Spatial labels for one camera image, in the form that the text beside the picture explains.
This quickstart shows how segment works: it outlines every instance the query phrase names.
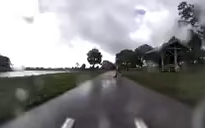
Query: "dark cloud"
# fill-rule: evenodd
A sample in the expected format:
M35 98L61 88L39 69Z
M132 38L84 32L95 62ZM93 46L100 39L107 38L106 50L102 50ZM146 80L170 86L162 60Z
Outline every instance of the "dark cloud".
M176 25L177 5L180 2L181 0L40 0L40 9L42 12L53 11L58 14L62 36L66 40L78 36L114 54L143 43L160 45L173 35L186 39L188 35L185 29L179 29ZM204 0L189 2L202 4L202 8L205 8ZM145 21L140 24L151 32L147 42L132 41L129 37L139 26L134 20L137 5L145 8L145 15L154 13L154 20L162 18L156 12L167 12L167 17L161 22Z

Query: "asphalt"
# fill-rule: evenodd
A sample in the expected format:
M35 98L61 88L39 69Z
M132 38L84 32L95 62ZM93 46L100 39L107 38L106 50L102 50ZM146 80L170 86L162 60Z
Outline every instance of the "asphalt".
M61 128L67 118L75 119L74 128L136 128L136 118L149 128L191 127L189 107L113 75L86 81L1 128Z

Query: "field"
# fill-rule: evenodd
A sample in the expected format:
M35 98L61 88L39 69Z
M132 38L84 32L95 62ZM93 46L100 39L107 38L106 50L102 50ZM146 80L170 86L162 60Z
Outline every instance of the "field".
M0 78L0 123L42 104L103 71Z
M180 73L130 71L124 72L124 76L191 107L205 98L205 70Z

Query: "cloudy sky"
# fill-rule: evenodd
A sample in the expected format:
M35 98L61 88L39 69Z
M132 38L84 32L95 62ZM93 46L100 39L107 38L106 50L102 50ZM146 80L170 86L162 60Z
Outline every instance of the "cloudy sky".
M180 1L0 0L0 53L15 67L75 66L87 63L92 48L114 62L124 48L159 46L173 35L186 40L176 27ZM204 1L189 2L205 8Z

